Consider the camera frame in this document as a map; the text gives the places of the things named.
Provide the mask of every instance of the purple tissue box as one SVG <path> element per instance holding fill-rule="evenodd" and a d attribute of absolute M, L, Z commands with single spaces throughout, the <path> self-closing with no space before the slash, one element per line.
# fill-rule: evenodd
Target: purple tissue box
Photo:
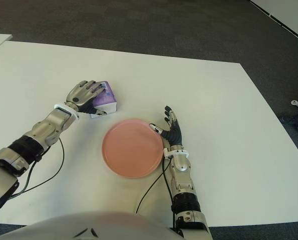
<path fill-rule="evenodd" d="M 102 87 L 105 88 L 94 100 L 93 107 L 111 114 L 117 111 L 117 101 L 107 81 L 101 81 Z M 90 117 L 96 118 L 98 115 L 90 114 Z"/>

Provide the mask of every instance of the gray carpet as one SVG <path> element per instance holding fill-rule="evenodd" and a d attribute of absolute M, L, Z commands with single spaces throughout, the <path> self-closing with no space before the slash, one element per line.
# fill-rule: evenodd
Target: gray carpet
<path fill-rule="evenodd" d="M 13 41 L 241 63 L 277 114 L 298 114 L 298 39 L 247 0 L 0 0 Z M 298 147 L 298 132 L 286 131 Z M 0 225 L 0 234 L 10 231 Z M 298 222 L 213 227 L 215 240 L 298 240 Z"/>

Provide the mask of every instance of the pink round dish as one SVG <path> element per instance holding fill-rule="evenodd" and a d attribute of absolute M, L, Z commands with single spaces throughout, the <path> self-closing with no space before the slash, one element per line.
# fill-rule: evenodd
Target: pink round dish
<path fill-rule="evenodd" d="M 102 142 L 102 155 L 107 166 L 126 178 L 141 178 L 159 165 L 163 143 L 148 123 L 128 119 L 114 125 Z"/>

